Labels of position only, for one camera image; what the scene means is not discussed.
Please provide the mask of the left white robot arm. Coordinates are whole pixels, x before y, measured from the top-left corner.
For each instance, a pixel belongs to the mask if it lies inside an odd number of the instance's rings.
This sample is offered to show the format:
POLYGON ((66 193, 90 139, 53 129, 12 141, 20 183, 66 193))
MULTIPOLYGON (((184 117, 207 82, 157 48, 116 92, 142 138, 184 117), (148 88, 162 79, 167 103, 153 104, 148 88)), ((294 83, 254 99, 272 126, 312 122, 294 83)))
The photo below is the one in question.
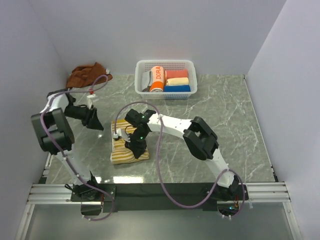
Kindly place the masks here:
POLYGON ((66 184, 65 187, 82 201, 95 201, 102 198, 103 193, 75 152, 75 137, 67 118, 79 120, 91 130, 102 132, 104 127, 91 100, 82 105, 74 105, 75 101, 66 88, 50 92, 45 108, 30 120, 41 149, 56 156, 72 176, 73 186, 66 184))

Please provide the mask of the brown towel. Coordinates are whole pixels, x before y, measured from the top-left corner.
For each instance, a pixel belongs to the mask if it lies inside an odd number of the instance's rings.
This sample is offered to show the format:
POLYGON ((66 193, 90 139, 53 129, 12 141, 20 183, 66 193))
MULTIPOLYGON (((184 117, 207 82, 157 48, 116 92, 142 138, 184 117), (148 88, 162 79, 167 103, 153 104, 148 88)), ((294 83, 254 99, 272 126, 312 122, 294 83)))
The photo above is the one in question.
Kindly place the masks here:
POLYGON ((109 81, 113 79, 113 76, 107 73, 107 69, 98 62, 79 65, 72 70, 71 75, 67 79, 66 87, 84 88, 90 86, 101 75, 107 75, 109 81))

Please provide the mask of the yellow striped Doraemon towel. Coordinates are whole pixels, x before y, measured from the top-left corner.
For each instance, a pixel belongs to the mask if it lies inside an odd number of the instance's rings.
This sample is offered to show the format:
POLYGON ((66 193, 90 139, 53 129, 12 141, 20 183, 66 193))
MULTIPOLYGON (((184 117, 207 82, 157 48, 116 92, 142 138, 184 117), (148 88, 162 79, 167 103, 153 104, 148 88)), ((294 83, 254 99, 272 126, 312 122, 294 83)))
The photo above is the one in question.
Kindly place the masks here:
MULTIPOLYGON (((133 152, 125 147, 125 140, 120 138, 119 140, 113 139, 113 133, 114 133, 114 124, 115 121, 113 120, 111 122, 111 155, 110 155, 110 161, 113 165, 121 165, 121 164, 131 164, 136 163, 139 161, 145 161, 150 158, 149 151, 146 149, 146 151, 139 157, 135 158, 133 152)), ((124 119, 118 119, 116 121, 116 127, 120 128, 122 130, 125 130, 127 134, 133 134, 136 130, 135 127, 133 127, 130 123, 125 121, 124 119)))

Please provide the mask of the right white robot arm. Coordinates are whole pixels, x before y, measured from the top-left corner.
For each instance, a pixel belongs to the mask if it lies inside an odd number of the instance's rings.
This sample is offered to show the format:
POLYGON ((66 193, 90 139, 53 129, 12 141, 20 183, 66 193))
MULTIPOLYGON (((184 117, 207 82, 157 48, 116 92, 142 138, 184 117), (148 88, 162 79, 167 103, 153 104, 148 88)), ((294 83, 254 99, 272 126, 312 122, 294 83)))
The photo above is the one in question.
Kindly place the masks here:
POLYGON ((218 136, 199 116, 194 119, 181 119, 146 110, 144 113, 131 109, 124 118, 135 130, 125 139, 125 147, 138 159, 147 150, 146 137, 151 132, 162 131, 165 134, 181 138, 190 153, 205 161, 215 177, 228 170, 218 143, 218 136))

